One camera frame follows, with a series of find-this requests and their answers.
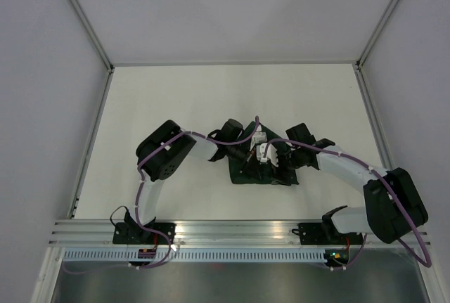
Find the dark green cloth napkin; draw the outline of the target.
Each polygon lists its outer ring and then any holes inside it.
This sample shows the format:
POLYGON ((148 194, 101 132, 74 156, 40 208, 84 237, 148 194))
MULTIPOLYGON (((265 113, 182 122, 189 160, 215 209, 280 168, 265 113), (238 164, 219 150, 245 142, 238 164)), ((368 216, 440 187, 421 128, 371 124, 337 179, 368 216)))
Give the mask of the dark green cloth napkin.
MULTIPOLYGON (((250 141, 246 141, 240 145, 245 149, 250 149, 250 141)), ((298 185, 299 182, 274 182, 274 166, 270 163, 261 164, 256 158, 255 149, 255 160, 254 169, 250 173, 230 173, 231 182, 234 184, 271 184, 271 185, 281 185, 281 186, 292 186, 298 185)))

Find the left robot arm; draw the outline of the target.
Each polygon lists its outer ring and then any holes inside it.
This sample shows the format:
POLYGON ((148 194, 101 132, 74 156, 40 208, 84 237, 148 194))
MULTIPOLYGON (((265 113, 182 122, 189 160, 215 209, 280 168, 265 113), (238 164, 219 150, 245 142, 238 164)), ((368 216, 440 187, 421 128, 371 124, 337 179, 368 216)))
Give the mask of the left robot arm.
POLYGON ((153 228, 156 204, 164 181, 175 173, 188 155, 216 162, 230 155, 232 148, 250 141, 258 127, 259 118, 256 117, 253 130, 245 138, 240 137, 242 124, 233 119, 207 136, 186 131, 172 120, 158 127, 136 149, 139 187, 134 204, 126 209, 124 217, 129 236, 139 244, 152 239, 156 232, 153 228))

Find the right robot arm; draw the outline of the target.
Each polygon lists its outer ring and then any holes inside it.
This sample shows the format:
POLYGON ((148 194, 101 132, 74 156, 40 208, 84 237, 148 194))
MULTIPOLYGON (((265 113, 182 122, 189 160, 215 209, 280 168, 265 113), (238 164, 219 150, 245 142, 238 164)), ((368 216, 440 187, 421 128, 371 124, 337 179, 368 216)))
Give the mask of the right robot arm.
POLYGON ((428 222, 428 212, 411 175, 400 167, 374 167, 351 156, 333 141, 319 141, 301 123, 286 130, 292 148, 281 155, 289 169, 313 167, 356 189, 364 197, 363 207, 342 205, 321 218, 321 235, 337 243, 350 233, 373 233, 390 244, 412 232, 412 226, 428 222))

